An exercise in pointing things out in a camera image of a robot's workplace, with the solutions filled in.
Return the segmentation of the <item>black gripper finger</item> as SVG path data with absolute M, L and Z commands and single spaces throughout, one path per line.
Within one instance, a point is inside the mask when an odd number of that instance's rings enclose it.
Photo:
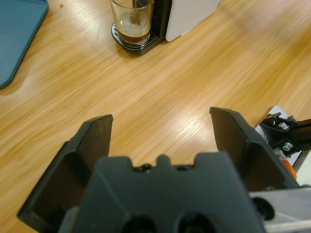
M 261 135 L 233 110 L 210 107 L 218 151 L 229 154 L 251 191 L 295 189 L 299 184 Z
M 96 161 L 109 154 L 112 123 L 112 115 L 87 120 L 62 145 L 19 210 L 20 221 L 36 231 L 60 228 L 82 200 Z

